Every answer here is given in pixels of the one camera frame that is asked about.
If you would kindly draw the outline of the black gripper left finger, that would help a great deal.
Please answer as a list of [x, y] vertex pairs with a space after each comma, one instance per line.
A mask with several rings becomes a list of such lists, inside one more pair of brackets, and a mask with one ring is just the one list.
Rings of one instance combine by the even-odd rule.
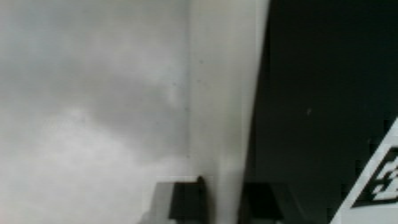
[[208, 190], [205, 178], [194, 182], [176, 182], [169, 219], [176, 224], [208, 224]]

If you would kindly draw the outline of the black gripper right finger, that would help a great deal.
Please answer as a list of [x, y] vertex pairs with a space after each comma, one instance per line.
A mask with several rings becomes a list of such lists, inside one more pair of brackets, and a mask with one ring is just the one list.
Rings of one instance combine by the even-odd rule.
[[239, 224], [310, 224], [285, 183], [244, 184]]

